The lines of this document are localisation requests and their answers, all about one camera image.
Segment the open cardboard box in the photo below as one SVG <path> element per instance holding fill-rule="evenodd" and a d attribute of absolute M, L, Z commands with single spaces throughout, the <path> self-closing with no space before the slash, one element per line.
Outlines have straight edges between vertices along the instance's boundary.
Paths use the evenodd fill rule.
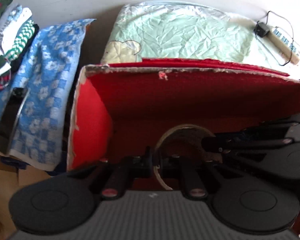
<path fill-rule="evenodd" d="M 68 169 L 143 155 L 180 124 L 231 132 L 299 112 L 300 81 L 262 67 L 216 60 L 88 65 L 74 96 Z"/>

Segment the plaid cloth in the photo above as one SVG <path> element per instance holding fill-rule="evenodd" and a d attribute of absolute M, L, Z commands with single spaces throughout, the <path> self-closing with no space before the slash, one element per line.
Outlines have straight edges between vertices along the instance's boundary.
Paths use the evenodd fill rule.
<path fill-rule="evenodd" d="M 11 70 L 9 70 L 5 76 L 0 77 L 0 91 L 9 85 L 10 80 Z"/>

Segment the black cable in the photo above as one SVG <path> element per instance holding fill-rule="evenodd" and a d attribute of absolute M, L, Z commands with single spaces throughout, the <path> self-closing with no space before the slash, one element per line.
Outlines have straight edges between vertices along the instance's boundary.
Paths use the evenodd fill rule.
<path fill-rule="evenodd" d="M 291 44 L 291 55 L 290 55 L 290 59 L 289 59 L 286 63 L 284 63 L 283 65 L 280 64 L 280 63 L 278 62 L 278 60 L 275 58 L 275 56 L 270 52 L 270 50 L 269 50 L 269 49 L 263 44 L 263 42 L 258 38 L 258 35 L 257 35 L 257 27 L 259 26 L 259 22 L 260 22 L 260 21 L 257 21 L 257 25 L 256 25 L 256 28 L 255 28 L 254 33 L 255 33 L 256 39 L 257 39 L 259 42 L 261 42 L 261 44 L 262 44 L 262 45 L 266 48 L 266 50 L 272 55 L 272 57 L 275 58 L 275 60 L 277 61 L 277 63 L 278 63 L 280 66 L 285 66 L 285 65 L 287 65 L 287 64 L 291 61 L 291 59 L 292 59 L 292 54 L 293 54 L 293 42 L 294 42 L 293 27 L 292 27 L 292 24 L 289 22 L 288 19 L 286 19 L 286 18 L 280 16 L 279 14 L 276 14 L 276 13 L 273 12 L 273 11 L 268 11 L 267 15 L 265 16 L 265 17 L 267 17 L 266 24 L 268 24 L 268 19 L 269 19 L 269 14 L 270 14 L 270 13 L 273 13 L 274 15 L 277 15 L 278 17 L 280 17 L 280 18 L 286 20 L 286 21 L 290 24 L 290 26 L 291 26 L 291 30 L 292 30 L 292 37 L 291 37 L 291 38 L 292 38 L 292 44 Z"/>

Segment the blue floral towel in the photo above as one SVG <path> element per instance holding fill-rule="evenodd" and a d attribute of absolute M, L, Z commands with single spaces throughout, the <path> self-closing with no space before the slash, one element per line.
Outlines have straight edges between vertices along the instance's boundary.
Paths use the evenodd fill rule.
<path fill-rule="evenodd" d="M 68 95 L 77 70 L 85 26 L 93 19 L 41 30 L 25 55 L 17 75 L 0 92 L 0 118 L 13 87 L 30 94 L 22 109 L 10 155 L 52 171 L 61 160 Z"/>

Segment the blue fabric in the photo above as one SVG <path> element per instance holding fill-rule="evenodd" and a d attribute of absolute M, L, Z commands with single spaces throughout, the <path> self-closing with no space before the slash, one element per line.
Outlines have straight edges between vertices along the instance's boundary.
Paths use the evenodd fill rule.
<path fill-rule="evenodd" d="M 39 31 L 9 86 L 0 92 L 0 118 L 13 87 L 27 87 L 11 155 L 45 170 L 61 160 L 66 103 L 77 70 L 85 26 L 93 19 Z"/>

